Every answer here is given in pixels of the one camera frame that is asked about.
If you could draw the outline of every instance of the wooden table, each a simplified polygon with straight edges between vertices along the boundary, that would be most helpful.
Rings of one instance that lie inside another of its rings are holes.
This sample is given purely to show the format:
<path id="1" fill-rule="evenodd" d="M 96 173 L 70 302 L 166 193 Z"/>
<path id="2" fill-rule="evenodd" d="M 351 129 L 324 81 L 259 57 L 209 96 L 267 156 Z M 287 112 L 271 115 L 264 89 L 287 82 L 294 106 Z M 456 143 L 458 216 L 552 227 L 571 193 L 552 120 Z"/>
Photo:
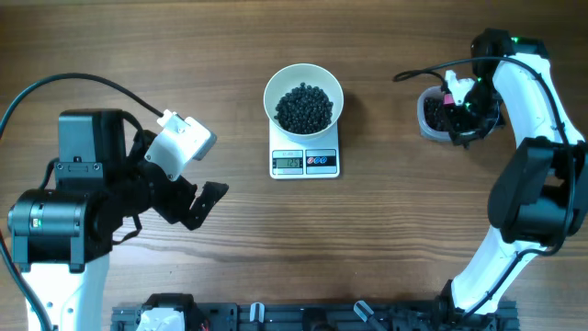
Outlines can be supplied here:
<path id="1" fill-rule="evenodd" d="M 0 108 L 41 77 L 86 72 L 219 136 L 185 174 L 199 185 L 226 182 L 229 193 L 193 233 L 153 212 L 141 216 L 141 235 L 111 254 L 105 330 L 112 306 L 155 292 L 238 303 L 433 299 L 486 235 L 488 194 L 515 141 L 509 127 L 469 151 L 428 142 L 415 102 L 437 81 L 390 79 L 469 57 L 469 42 L 487 27 L 509 29 L 545 41 L 568 114 L 588 132 L 587 9 L 584 1 L 418 0 L 0 7 Z M 327 68 L 345 90 L 336 180 L 282 182 L 267 173 L 262 95 L 292 63 Z M 158 130 L 153 115 L 108 87 L 43 87 L 1 141 L 0 215 L 39 184 L 58 154 L 58 115 L 70 108 L 123 108 Z M 5 216 L 0 226 L 6 233 Z M 126 223 L 117 237 L 131 229 Z M 524 330 L 588 327 L 587 239 L 582 229 L 556 257 L 538 258 L 506 293 L 518 301 Z M 24 329 L 24 300 L 4 267 L 0 293 L 0 329 Z"/>

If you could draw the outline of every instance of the black mount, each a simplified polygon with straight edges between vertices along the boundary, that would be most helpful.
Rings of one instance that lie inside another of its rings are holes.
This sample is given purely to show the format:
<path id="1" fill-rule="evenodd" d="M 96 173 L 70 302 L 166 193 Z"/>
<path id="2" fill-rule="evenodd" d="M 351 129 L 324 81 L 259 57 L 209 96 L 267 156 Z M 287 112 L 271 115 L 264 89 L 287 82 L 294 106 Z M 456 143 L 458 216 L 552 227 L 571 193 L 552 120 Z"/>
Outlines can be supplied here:
<path id="1" fill-rule="evenodd" d="M 186 330 L 191 331 L 203 331 L 199 326 L 207 321 L 209 330 L 214 331 L 375 331 L 372 325 L 364 323 L 354 313 L 353 304 L 266 305 L 263 320 L 252 321 L 250 305 L 199 303 L 197 306 L 195 303 L 187 303 L 187 298 L 191 298 L 191 295 L 183 296 L 185 294 L 154 294 L 145 304 L 112 308 L 110 331 L 136 331 L 141 322 L 141 314 L 152 309 L 151 302 L 160 302 L 161 297 L 165 297 L 168 307 L 200 318 L 193 319 L 191 325 L 187 324 Z M 500 302 L 496 314 L 483 317 L 485 326 L 452 326 L 436 323 L 436 305 L 438 306 L 438 301 L 408 301 L 371 304 L 370 307 L 380 326 L 388 331 L 520 330 L 515 302 Z"/>
<path id="2" fill-rule="evenodd" d="M 500 29 L 484 30 L 473 40 L 470 50 L 472 58 L 502 57 L 520 52 L 548 59 L 543 41 L 511 38 L 508 31 Z M 472 71 L 478 80 L 466 95 L 462 106 L 445 106 L 445 122 L 453 144 L 468 148 L 470 142 L 484 139 L 491 131 L 503 128 L 506 124 L 500 111 L 503 99 L 492 82 L 498 64 L 497 61 L 472 63 Z"/>
<path id="3" fill-rule="evenodd" d="M 153 132 L 138 133 L 126 156 L 123 120 L 129 117 L 119 109 L 60 115 L 56 189 L 26 191 L 8 214 L 12 257 L 23 272 L 35 262 L 68 263 L 71 272 L 83 272 L 85 263 L 112 250 L 124 217 L 138 220 L 150 208 L 171 224 L 198 229 L 227 192 L 227 185 L 207 182 L 195 200 L 196 185 L 183 177 L 170 181 L 144 159 Z"/>

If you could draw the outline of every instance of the kitchen scale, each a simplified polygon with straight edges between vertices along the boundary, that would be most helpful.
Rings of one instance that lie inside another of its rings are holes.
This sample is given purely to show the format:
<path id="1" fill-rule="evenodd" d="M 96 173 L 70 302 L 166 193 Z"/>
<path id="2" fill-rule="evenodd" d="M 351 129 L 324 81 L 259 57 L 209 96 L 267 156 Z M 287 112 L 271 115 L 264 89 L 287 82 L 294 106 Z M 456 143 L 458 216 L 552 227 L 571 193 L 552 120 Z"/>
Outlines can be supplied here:
<path id="1" fill-rule="evenodd" d="M 319 86 L 333 103 L 331 123 L 322 131 L 297 134 L 279 126 L 276 105 L 300 82 L 307 88 Z M 269 175 L 273 179 L 339 177 L 337 120 L 343 102 L 343 88 L 337 79 L 318 65 L 292 64 L 274 74 L 264 92 L 264 108 L 269 118 Z"/>
<path id="2" fill-rule="evenodd" d="M 335 178 L 340 170 L 336 123 L 323 136 L 297 143 L 270 121 L 269 175 L 273 179 Z"/>

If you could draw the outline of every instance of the black cable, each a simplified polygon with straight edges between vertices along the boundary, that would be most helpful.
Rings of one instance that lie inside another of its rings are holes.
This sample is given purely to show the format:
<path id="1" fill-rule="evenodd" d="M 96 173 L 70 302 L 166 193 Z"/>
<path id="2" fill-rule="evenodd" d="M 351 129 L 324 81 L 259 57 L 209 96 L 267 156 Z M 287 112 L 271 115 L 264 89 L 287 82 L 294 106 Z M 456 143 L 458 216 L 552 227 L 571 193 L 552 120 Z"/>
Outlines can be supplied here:
<path id="1" fill-rule="evenodd" d="M 33 85 L 27 87 L 25 90 L 20 92 L 20 94 L 12 101 L 12 103 L 10 104 L 10 106 L 8 106 L 8 109 L 6 110 L 4 117 L 0 121 L 0 138 L 2 138 L 2 136 L 4 134 L 4 130 L 6 129 L 6 125 L 8 124 L 8 120 L 10 119 L 10 116 L 12 116 L 12 113 L 15 111 L 18 104 L 26 96 L 28 96 L 32 91 L 34 91 L 35 89 L 37 89 L 41 86 L 44 86 L 48 83 L 55 82 L 58 80 L 63 80 L 63 79 L 85 79 L 85 80 L 91 80 L 91 81 L 95 81 L 95 82 L 110 86 L 110 87 L 118 90 L 122 94 L 135 100 L 137 103 L 139 103 L 143 107 L 147 108 L 147 110 L 151 111 L 151 113 L 153 113 L 159 117 L 162 117 L 164 115 L 161 111 L 157 110 L 155 107 L 153 107 L 150 104 L 148 104 L 147 102 L 143 101 L 140 97 L 137 97 L 134 93 L 130 92 L 125 87 L 120 86 L 117 83 L 114 83 L 112 81 L 109 81 L 106 78 L 103 78 L 103 77 L 100 77 L 97 75 L 93 75 L 93 74 L 78 74 L 78 73 L 56 74 L 56 75 L 52 75 L 49 77 L 45 77 L 45 78 L 39 80 L 38 82 L 34 83 Z M 127 120 L 131 125 L 133 125 L 137 129 L 137 131 L 139 131 L 141 133 L 140 139 L 143 144 L 143 148 L 145 148 L 144 136 L 142 134 L 142 127 L 141 127 L 140 123 L 137 121 L 137 119 L 135 119 L 132 115 L 130 115 L 126 111 L 123 112 L 123 119 Z M 51 172 L 53 170 L 53 163 L 54 162 L 55 162 L 55 159 L 51 160 L 51 162 L 47 165 L 47 169 L 45 171 L 45 178 L 43 178 L 43 182 L 40 185 L 41 189 L 45 189 L 45 187 L 49 183 L 49 179 L 51 177 Z M 31 308 L 33 309 L 33 311 L 35 312 L 35 314 L 39 318 L 41 329 L 43 331 L 52 331 L 51 320 L 47 316 L 47 312 L 45 311 L 45 308 L 43 307 L 43 305 L 39 301 L 39 298 L 37 297 L 37 295 L 35 295 L 35 293 L 28 286 L 28 284 L 22 279 L 20 273 L 17 270 L 17 267 L 14 265 L 14 263 L 10 259 L 10 255 L 8 254 L 8 249 L 6 248 L 6 244 L 4 242 L 4 238 L 2 237 L 1 233 L 0 233 L 0 246 L 1 246 L 0 251 L 2 253 L 2 258 L 6 263 L 6 267 L 8 268 L 8 271 L 10 272 L 10 275 L 12 276 L 13 280 L 15 281 L 17 286 L 20 288 L 20 290 L 22 291 L 25 298 L 30 303 Z"/>
<path id="2" fill-rule="evenodd" d="M 79 73 L 55 74 L 55 75 L 52 75 L 49 77 L 45 77 L 45 78 L 39 80 L 38 82 L 36 82 L 35 84 L 25 88 L 25 90 L 20 92 L 20 94 L 12 101 L 10 106 L 8 106 L 8 110 L 4 114 L 2 121 L 0 121 L 0 138 L 2 138 L 2 135 L 4 134 L 4 130 L 5 130 L 6 125 L 8 123 L 8 119 L 10 119 L 10 116 L 12 116 L 12 113 L 15 111 L 15 109 L 17 108 L 20 101 L 22 101 L 26 96 L 28 96 L 28 94 L 30 94 L 30 92 L 34 91 L 38 87 L 41 87 L 41 86 L 44 86 L 48 83 L 55 82 L 55 81 L 62 80 L 62 79 L 86 79 L 86 80 L 91 80 L 91 81 L 95 81 L 98 83 L 102 83 L 106 86 L 110 86 L 110 87 L 116 89 L 120 93 L 137 101 L 137 103 L 139 103 L 141 106 L 147 108 L 147 110 L 151 111 L 153 114 L 155 114 L 159 117 L 162 117 L 164 115 L 161 111 L 157 110 L 155 107 L 153 107 L 150 104 L 148 104 L 147 102 L 143 101 L 140 97 L 137 97 L 134 93 L 130 92 L 125 87 L 122 87 L 115 82 L 109 81 L 106 78 L 103 78 L 103 77 L 100 77 L 97 75 L 93 75 L 93 74 L 79 74 Z"/>
<path id="3" fill-rule="evenodd" d="M 135 230 L 129 232 L 128 234 L 125 234 L 125 236 L 122 237 L 122 239 L 120 239 L 120 240 L 113 239 L 112 245 L 120 245 L 120 244 L 126 242 L 127 240 L 139 235 L 139 233 L 143 229 L 143 226 L 141 225 L 141 220 L 139 219 L 139 215 L 137 215 L 137 214 L 132 215 L 132 221 L 135 223 Z"/>
<path id="4" fill-rule="evenodd" d="M 551 90 L 549 89 L 548 85 L 545 83 L 545 80 L 543 80 L 543 77 L 541 76 L 541 74 L 539 74 L 537 71 L 535 71 L 533 68 L 531 68 L 528 64 L 523 63 L 523 62 L 518 61 L 513 58 L 509 58 L 509 57 L 481 56 L 481 57 L 475 57 L 475 58 L 470 58 L 470 59 L 455 60 L 455 61 L 448 62 L 448 63 L 442 63 L 442 64 L 434 65 L 434 66 L 431 66 L 431 67 L 428 67 L 428 68 L 425 68 L 422 70 L 410 70 L 410 71 L 402 72 L 402 73 L 396 74 L 394 76 L 394 78 L 392 78 L 392 80 L 394 82 L 401 82 L 401 81 L 405 81 L 407 79 L 416 77 L 417 75 L 420 75 L 420 74 L 430 74 L 431 72 L 433 72 L 435 70 L 443 69 L 448 66 L 453 66 L 453 65 L 457 65 L 457 64 L 463 64 L 463 63 L 475 63 L 475 62 L 481 62 L 481 61 L 499 61 L 499 62 L 505 61 L 505 62 L 509 62 L 509 63 L 514 63 L 514 64 L 517 64 L 520 67 L 524 68 L 525 70 L 527 70 L 529 73 L 531 73 L 533 75 L 533 77 L 535 79 L 537 79 L 537 81 L 541 85 L 541 88 L 543 88 L 543 91 L 545 92 L 546 96 L 548 97 L 549 105 L 551 106 L 551 113 L 553 114 L 553 118 L 556 122 L 556 128 L 558 130 L 558 133 L 560 134 L 561 140 L 563 142 L 563 146 L 565 147 L 565 150 L 566 150 L 566 156 L 568 158 L 568 180 L 570 182 L 569 183 L 569 190 L 570 191 L 568 193 L 568 206 L 566 208 L 566 212 L 565 212 L 564 219 L 563 219 L 562 233 L 560 234 L 560 240 L 558 241 L 558 243 L 549 251 L 541 251 L 538 249 L 526 249 L 526 250 L 523 250 L 523 251 L 517 253 L 516 257 L 514 258 L 514 261 L 511 263 L 511 265 L 508 267 L 508 269 L 504 272 L 504 274 L 500 277 L 500 279 L 498 280 L 496 285 L 494 285 L 494 287 L 488 292 L 488 294 L 482 300 L 480 300 L 480 302 L 478 302 L 472 309 L 470 309 L 469 312 L 467 312 L 466 314 L 463 315 L 463 317 L 461 318 L 461 320 L 458 322 L 457 325 L 459 325 L 460 323 L 462 323 L 463 321 L 468 319 L 470 316 L 475 314 L 484 304 L 486 304 L 489 300 L 492 299 L 492 296 L 498 290 L 500 290 L 501 286 L 504 284 L 506 279 L 508 279 L 510 274 L 513 272 L 515 267 L 518 265 L 518 263 L 523 259 L 523 257 L 525 255 L 537 254 L 542 257 L 551 257 L 560 251 L 561 247 L 563 246 L 563 242 L 568 234 L 568 231 L 570 230 L 571 218 L 573 217 L 573 201 L 574 201 L 574 196 L 575 196 L 576 175 L 575 175 L 575 167 L 574 167 L 574 162 L 573 162 L 573 155 L 571 154 L 570 142 L 568 141 L 568 136 L 565 133 L 564 123 L 561 121 L 560 113 L 558 111 L 558 106 L 555 102 L 555 98 L 553 97 L 553 94 L 551 93 Z"/>
<path id="5" fill-rule="evenodd" d="M 6 248 L 6 244 L 4 243 L 4 237 L 2 236 L 2 231 L 0 231 L 0 253 L 2 254 L 2 259 L 6 263 L 6 268 L 12 276 L 12 279 L 15 280 L 18 288 L 27 298 L 28 302 L 30 303 L 30 307 L 35 312 L 37 317 L 39 318 L 40 327 L 43 331 L 52 331 L 53 326 L 51 324 L 51 320 L 43 308 L 43 304 L 40 302 L 39 298 L 35 294 L 33 290 L 30 289 L 28 284 L 22 279 L 22 276 L 17 270 L 17 267 L 10 259 L 10 255 L 8 254 L 8 248 Z"/>
<path id="6" fill-rule="evenodd" d="M 445 78 L 441 74 L 436 73 L 434 71 L 425 71 L 425 70 L 423 70 L 423 72 L 420 74 L 430 74 L 430 75 L 433 75 L 433 76 L 439 78 L 439 80 L 441 80 L 441 91 L 447 91 L 447 81 L 445 80 Z"/>
<path id="7" fill-rule="evenodd" d="M 123 111 L 121 117 L 137 130 L 139 140 L 141 141 L 141 149 L 146 152 L 147 145 L 145 144 L 145 135 L 143 134 L 143 127 L 139 121 L 128 111 Z"/>
<path id="8" fill-rule="evenodd" d="M 45 189 L 47 184 L 49 184 L 49 179 L 51 179 L 51 173 L 53 172 L 53 167 L 55 166 L 56 162 L 59 162 L 59 157 L 55 157 L 47 164 L 47 169 L 45 169 L 45 177 L 43 178 L 43 181 L 40 182 L 39 189 Z"/>

